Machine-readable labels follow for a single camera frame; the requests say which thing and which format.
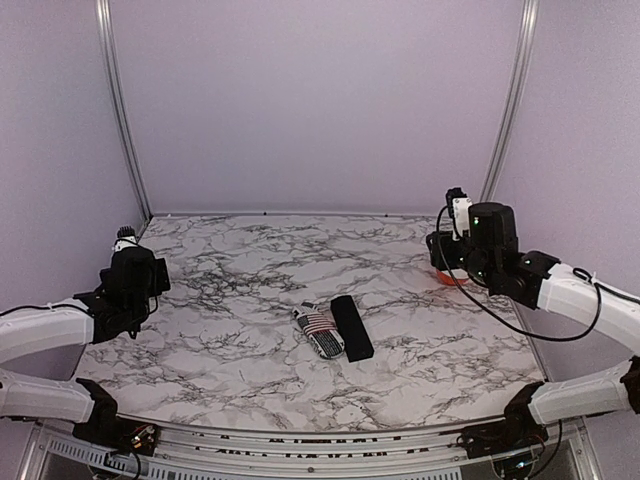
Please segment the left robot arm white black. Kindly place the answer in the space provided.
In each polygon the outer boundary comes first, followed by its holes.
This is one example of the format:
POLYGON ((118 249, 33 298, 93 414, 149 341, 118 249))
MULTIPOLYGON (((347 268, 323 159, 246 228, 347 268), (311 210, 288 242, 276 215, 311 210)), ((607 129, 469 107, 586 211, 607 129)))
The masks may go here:
POLYGON ((50 374, 19 366, 34 356, 79 354, 122 334, 136 338, 169 291, 166 262, 130 239, 119 241, 111 264, 92 291, 46 305, 24 305, 1 315, 1 416, 72 423, 75 436, 108 446, 137 440, 144 431, 118 415, 116 400, 95 381, 76 374, 65 358, 50 374))

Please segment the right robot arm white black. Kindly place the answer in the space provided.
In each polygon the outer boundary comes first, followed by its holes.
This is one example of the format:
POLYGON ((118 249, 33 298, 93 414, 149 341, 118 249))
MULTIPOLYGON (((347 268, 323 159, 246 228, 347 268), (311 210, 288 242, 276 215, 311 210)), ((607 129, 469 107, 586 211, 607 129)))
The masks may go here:
POLYGON ((529 438, 545 440, 547 427, 575 417, 639 411, 639 298, 595 274, 538 250, 519 246, 513 209, 473 202, 459 189, 448 191, 435 229, 426 238, 431 265, 468 300, 513 332, 560 346, 596 333, 629 351, 621 363, 561 381, 524 386, 507 403, 501 420, 466 429, 470 448, 515 448, 529 438), (565 319, 572 334, 536 332, 531 321, 516 326, 492 311, 464 286, 469 279, 490 297, 508 299, 519 313, 565 319))

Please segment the striped flag glasses pouch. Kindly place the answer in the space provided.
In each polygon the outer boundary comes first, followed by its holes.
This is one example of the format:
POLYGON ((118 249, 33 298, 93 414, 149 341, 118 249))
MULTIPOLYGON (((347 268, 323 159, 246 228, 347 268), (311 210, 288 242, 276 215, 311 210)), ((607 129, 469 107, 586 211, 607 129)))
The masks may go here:
POLYGON ((294 321, 321 359, 333 360, 345 353, 345 342, 335 323, 315 304, 303 302, 295 306, 292 313, 294 321))

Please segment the black glasses case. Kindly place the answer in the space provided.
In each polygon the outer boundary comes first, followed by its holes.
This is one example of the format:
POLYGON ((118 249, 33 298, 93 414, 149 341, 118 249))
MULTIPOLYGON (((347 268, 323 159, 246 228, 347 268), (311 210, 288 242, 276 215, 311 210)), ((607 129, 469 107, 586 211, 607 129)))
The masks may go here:
POLYGON ((374 347, 350 295, 334 298, 330 310, 338 333, 345 343, 345 351, 350 363, 370 359, 374 356, 374 347))

